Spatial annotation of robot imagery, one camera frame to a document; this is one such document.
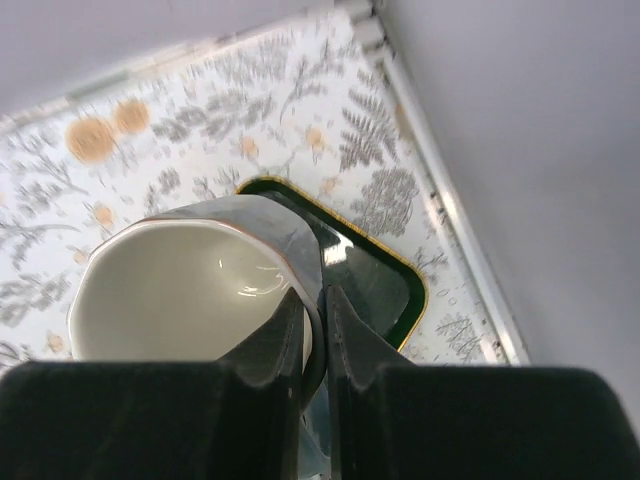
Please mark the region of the green mug back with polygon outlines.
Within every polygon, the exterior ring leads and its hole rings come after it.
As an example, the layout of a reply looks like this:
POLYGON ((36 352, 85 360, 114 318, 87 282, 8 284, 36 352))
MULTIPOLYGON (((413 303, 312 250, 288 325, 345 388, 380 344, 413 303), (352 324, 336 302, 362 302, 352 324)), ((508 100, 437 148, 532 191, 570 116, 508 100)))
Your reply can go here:
POLYGON ((98 246, 68 314, 79 362, 214 362, 288 292, 304 307, 297 475, 305 410, 326 369, 318 240, 296 213, 240 195, 138 221, 98 246))

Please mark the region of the floral table mat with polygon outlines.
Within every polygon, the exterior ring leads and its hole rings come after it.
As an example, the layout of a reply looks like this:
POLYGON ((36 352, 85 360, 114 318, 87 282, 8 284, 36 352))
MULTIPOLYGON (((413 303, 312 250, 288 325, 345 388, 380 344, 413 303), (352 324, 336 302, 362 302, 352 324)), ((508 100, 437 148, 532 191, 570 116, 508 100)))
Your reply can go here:
POLYGON ((69 358, 67 309, 102 241, 266 176, 421 274, 428 305, 406 357, 509 364, 384 66, 336 8, 180 46, 2 119, 2 367, 69 358))

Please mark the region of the aluminium frame rail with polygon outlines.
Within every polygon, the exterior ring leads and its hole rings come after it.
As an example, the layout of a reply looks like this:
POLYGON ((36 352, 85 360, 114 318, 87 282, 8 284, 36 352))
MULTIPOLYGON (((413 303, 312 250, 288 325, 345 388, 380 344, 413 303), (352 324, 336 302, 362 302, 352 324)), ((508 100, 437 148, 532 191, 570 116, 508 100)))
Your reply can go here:
POLYGON ((384 66, 391 89, 404 108, 421 162, 435 187, 438 206, 443 209, 440 217, 448 223, 455 238, 454 246, 462 255, 463 272, 480 296, 480 303, 488 314, 488 322, 496 334, 504 358, 511 365, 528 365, 530 357, 512 309, 471 226, 441 155, 423 102, 419 99, 414 79, 402 58, 399 44, 385 25, 384 3, 340 1, 338 4, 348 11, 356 36, 367 54, 384 66))

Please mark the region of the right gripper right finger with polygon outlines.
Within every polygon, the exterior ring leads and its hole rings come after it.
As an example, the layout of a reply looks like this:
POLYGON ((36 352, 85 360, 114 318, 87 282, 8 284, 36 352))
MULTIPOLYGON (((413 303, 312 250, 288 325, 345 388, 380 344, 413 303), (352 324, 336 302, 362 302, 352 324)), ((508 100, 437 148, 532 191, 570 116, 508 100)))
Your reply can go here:
POLYGON ((419 366, 326 294, 335 479, 635 479, 622 405, 577 368, 419 366))

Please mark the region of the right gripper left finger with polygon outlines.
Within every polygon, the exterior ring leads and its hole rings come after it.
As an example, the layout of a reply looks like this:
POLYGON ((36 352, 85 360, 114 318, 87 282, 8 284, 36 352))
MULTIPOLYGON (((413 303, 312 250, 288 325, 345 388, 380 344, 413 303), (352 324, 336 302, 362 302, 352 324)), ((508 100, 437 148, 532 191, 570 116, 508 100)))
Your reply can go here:
POLYGON ((304 307, 214 362, 28 362, 1 380, 5 479, 293 479, 304 307))

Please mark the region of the black tray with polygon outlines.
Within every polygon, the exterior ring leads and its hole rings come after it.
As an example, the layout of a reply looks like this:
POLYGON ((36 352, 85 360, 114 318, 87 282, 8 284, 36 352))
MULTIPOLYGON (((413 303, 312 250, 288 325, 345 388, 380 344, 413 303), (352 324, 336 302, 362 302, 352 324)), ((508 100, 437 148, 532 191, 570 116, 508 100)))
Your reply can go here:
POLYGON ((341 287, 361 320, 402 349, 429 299, 428 286, 414 266, 284 179, 253 178, 235 193, 266 197, 302 217, 320 245, 324 283, 341 287))

